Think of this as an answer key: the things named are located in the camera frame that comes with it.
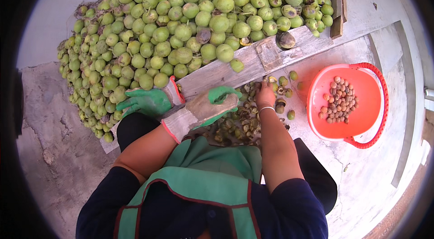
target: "silver bangle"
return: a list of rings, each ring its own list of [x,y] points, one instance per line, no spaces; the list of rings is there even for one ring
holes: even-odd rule
[[[274,112],[276,111],[276,110],[275,110],[273,107],[271,107],[271,106],[264,106],[264,107],[262,107],[262,108],[259,110],[258,114],[261,114],[261,111],[264,110],[265,108],[271,108],[271,109],[274,110]]]

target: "jacket sleeve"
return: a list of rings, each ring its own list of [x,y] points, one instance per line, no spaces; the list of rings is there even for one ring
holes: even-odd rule
[[[256,188],[251,194],[253,211],[263,239],[328,238],[323,205],[305,180],[287,180],[271,195],[265,185],[252,187]]]
[[[133,173],[120,166],[112,168],[81,209],[75,237],[112,238],[119,209],[139,188]]]

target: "green apron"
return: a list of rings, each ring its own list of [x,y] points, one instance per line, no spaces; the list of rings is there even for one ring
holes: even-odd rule
[[[179,144],[166,164],[154,172],[127,206],[119,210],[114,238],[138,238],[140,207],[149,186],[164,182],[178,197],[231,209],[239,239],[261,238],[250,200],[251,182],[259,183],[261,155],[257,147],[220,148],[204,137]]]

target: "floor crack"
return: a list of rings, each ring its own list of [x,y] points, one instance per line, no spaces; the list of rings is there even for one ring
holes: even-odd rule
[[[341,183],[342,183],[342,177],[344,176],[344,164],[341,162],[341,161],[339,161],[339,159],[338,159],[338,156],[336,155],[336,152],[335,152],[335,150],[333,149],[333,147],[332,146],[330,146],[330,145],[327,145],[323,140],[321,140],[321,143],[323,143],[324,144],[324,146],[326,146],[327,148],[329,148],[331,151],[332,151],[332,153],[333,153],[333,158],[335,159],[335,160],[337,160],[340,164],[341,164],[341,166],[342,166],[342,171],[341,171],[341,179],[340,179],[340,181],[339,181],[339,184],[338,184],[338,199],[339,199],[339,203],[341,204],[341,212],[339,213],[339,219],[342,221],[342,222],[344,222],[344,220],[342,219],[342,217],[341,217],[341,215],[342,215],[342,201],[341,201],[341,193],[340,193],[340,188],[341,188]]]

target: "work glove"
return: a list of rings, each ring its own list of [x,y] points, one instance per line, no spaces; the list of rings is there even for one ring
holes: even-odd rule
[[[163,119],[166,131],[180,144],[192,129],[214,123],[227,112],[238,110],[238,99],[242,94],[231,87],[219,86],[196,96],[185,107]]]
[[[125,95],[129,98],[116,106],[118,111],[128,108],[122,117],[134,112],[140,112],[150,117],[159,117],[173,106],[185,103],[184,97],[179,93],[175,84],[174,76],[169,79],[168,85],[162,89],[135,88],[125,91]]]

